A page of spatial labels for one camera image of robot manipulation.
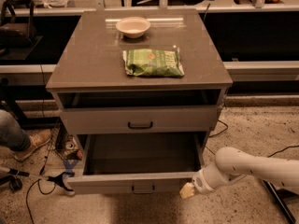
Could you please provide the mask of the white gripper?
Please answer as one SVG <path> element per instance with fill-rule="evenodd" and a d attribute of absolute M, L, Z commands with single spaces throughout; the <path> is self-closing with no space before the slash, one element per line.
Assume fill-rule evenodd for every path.
<path fill-rule="evenodd" d="M 188 199 L 195 195 L 195 189 L 199 194 L 209 194 L 214 191 L 214 189 L 206 182 L 204 177 L 204 172 L 202 170 L 198 171 L 192 177 L 192 183 L 186 183 L 179 192 L 182 199 Z"/>

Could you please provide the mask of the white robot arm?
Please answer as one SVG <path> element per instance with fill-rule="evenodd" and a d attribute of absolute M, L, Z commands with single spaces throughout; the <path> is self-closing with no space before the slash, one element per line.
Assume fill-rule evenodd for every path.
<path fill-rule="evenodd" d="M 299 160 L 253 156 L 234 147 L 219 149 L 214 161 L 196 172 L 179 194 L 182 199 L 206 195 L 232 185 L 246 175 L 299 194 Z"/>

